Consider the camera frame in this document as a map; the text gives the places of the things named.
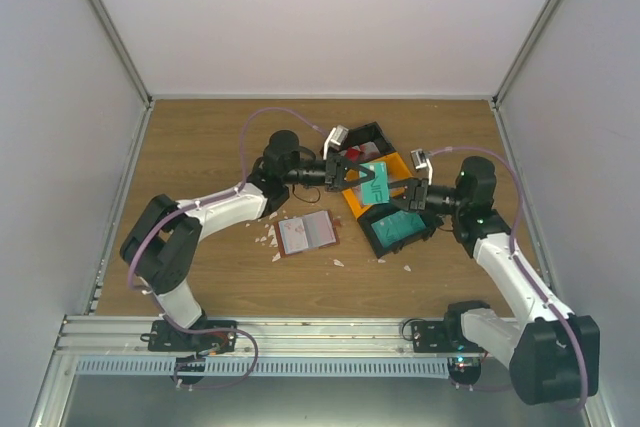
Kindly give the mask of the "brown leather card holder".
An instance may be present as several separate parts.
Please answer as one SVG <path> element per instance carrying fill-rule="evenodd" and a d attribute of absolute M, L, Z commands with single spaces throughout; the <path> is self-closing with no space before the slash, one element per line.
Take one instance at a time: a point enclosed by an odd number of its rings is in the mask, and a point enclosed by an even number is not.
<path fill-rule="evenodd" d="M 280 220 L 274 224 L 274 233 L 278 252 L 281 257 L 290 257 L 340 243 L 337 233 L 338 224 L 329 210 L 316 211 L 294 218 L 301 218 L 303 220 L 309 247 L 302 252 L 287 255 L 282 246 L 279 223 L 283 220 Z"/>

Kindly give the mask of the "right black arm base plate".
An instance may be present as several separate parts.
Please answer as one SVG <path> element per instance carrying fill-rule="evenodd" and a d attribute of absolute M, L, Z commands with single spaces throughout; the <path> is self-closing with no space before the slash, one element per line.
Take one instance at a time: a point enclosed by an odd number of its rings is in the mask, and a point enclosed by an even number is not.
<path fill-rule="evenodd" d="M 456 333 L 450 334 L 444 320 L 408 318 L 399 326 L 400 337 L 412 344 L 414 353 L 450 354 L 447 372 L 450 384 L 457 390 L 498 393 L 509 385 L 480 385 L 482 366 L 489 353 Z"/>

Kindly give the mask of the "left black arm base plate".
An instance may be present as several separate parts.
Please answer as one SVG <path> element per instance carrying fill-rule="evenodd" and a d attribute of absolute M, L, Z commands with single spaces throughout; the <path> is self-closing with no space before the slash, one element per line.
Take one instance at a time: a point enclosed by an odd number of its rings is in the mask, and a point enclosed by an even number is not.
<path fill-rule="evenodd" d="M 175 352 L 177 368 L 173 368 L 172 376 L 176 376 L 181 386 L 193 387 L 203 376 L 192 376 L 192 373 L 203 372 L 205 357 L 210 354 L 226 354 L 235 350 L 238 323 L 233 320 L 198 320 L 194 327 L 197 330 L 211 330 L 208 334 L 188 334 L 171 326 L 166 320 L 152 323 L 151 329 L 140 335 L 150 352 Z"/>

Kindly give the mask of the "teal credit card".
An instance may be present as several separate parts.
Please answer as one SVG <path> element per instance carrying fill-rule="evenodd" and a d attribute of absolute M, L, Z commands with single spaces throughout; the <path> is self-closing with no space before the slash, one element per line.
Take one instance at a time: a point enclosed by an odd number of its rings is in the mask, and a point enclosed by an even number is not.
<path fill-rule="evenodd" d="M 364 206 L 381 205 L 389 202 L 390 190 L 388 188 L 389 177 L 385 162 L 369 162 L 364 164 L 375 168 L 375 179 L 360 185 L 361 202 Z"/>

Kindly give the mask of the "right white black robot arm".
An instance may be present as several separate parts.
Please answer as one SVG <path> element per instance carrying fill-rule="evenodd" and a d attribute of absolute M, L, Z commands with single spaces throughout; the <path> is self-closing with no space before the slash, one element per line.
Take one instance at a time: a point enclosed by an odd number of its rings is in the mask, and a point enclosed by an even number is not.
<path fill-rule="evenodd" d="M 463 160 L 452 187 L 427 178 L 390 183 L 400 190 L 393 206 L 448 216 L 453 235 L 491 278 L 515 320 L 502 320 L 479 300 L 450 305 L 443 340 L 451 350 L 477 348 L 507 368 L 516 394 L 527 405 L 574 401 L 584 407 L 599 384 L 600 330 L 579 316 L 544 283 L 521 253 L 514 227 L 494 208 L 494 164 L 481 156 Z"/>

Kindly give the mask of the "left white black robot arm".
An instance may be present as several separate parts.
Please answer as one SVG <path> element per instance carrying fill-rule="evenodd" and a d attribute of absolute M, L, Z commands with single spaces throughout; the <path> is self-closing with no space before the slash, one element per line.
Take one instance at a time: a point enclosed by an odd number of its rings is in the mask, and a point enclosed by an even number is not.
<path fill-rule="evenodd" d="M 244 221 L 277 211 L 291 186 L 341 192 L 375 179 L 375 172 L 330 149 L 347 135 L 341 126 L 325 141 L 323 158 L 300 145 L 290 130 L 269 139 L 251 172 L 239 184 L 194 200 L 152 198 L 120 247 L 129 266 L 130 287 L 150 295 L 172 327 L 171 338 L 185 351 L 203 345 L 206 314 L 195 300 L 187 276 L 201 240 Z M 133 284 L 138 278 L 142 284 Z"/>

